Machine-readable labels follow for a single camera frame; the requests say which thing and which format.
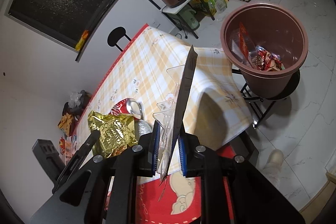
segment electrical outlet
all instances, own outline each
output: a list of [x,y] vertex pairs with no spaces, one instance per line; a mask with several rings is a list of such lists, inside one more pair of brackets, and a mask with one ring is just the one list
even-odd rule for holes
[[160,26],[160,23],[157,20],[154,20],[151,24],[152,27],[157,28]]

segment red soda can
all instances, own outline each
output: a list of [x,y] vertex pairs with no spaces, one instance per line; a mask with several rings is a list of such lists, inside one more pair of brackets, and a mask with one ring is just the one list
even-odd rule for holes
[[114,107],[112,107],[110,113],[113,115],[128,113],[132,114],[135,119],[142,119],[141,105],[133,98],[125,98],[116,103]]

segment white wall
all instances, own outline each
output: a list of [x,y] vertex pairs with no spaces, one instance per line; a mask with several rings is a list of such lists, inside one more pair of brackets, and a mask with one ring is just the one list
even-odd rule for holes
[[17,215],[29,223],[53,188],[32,147],[37,139],[58,146],[63,105],[26,92],[5,78],[0,76],[0,188]]
[[92,36],[82,59],[75,62],[76,52],[24,27],[5,16],[9,0],[0,12],[0,73],[25,90],[59,102],[66,102],[73,90],[93,92],[119,50],[107,45],[106,39],[115,27],[125,27],[132,37],[154,20],[159,29],[169,32],[173,25],[147,0],[119,0]]

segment plaid pattern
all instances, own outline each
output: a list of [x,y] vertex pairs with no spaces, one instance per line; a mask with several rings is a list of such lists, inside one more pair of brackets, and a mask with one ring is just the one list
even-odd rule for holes
[[[184,65],[189,48],[188,43],[175,36],[145,27],[114,63],[84,111],[76,129],[78,146],[90,134],[87,124],[90,111],[107,114],[127,97],[141,102],[144,119],[154,124],[152,114],[159,111],[156,104],[166,100],[175,88],[166,70]],[[233,81],[232,64],[223,50],[201,47],[194,50],[198,58],[184,127],[186,132],[197,135],[201,144],[217,150],[245,130],[252,117]],[[175,155],[169,173],[179,169],[179,156]]]

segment bucket rim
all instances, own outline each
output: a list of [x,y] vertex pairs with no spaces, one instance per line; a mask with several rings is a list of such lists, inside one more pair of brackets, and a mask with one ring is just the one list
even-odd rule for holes
[[[233,54],[231,53],[227,43],[226,43],[226,32],[227,32],[227,27],[232,22],[232,20],[239,15],[240,13],[253,9],[253,8],[258,8],[258,7],[263,7],[263,8],[270,8],[270,9],[275,9],[278,10],[287,16],[289,16],[295,24],[298,26],[300,29],[300,32],[303,37],[303,51],[298,59],[298,61],[290,66],[289,68],[285,68],[284,70],[280,71],[263,71],[263,70],[257,70],[254,68],[251,68],[249,66],[244,65],[240,61],[238,61]],[[227,58],[234,63],[240,70],[244,71],[245,73],[248,73],[250,75],[254,75],[260,78],[282,78],[287,75],[293,74],[295,71],[297,71],[304,61],[306,60],[307,54],[308,54],[308,35],[307,32],[302,24],[302,22],[288,9],[281,7],[280,5],[274,4],[274,3],[269,3],[269,2],[253,2],[253,3],[248,3],[243,6],[238,7],[234,11],[232,11],[224,20],[222,27],[220,29],[220,41],[224,50],[225,55]]]

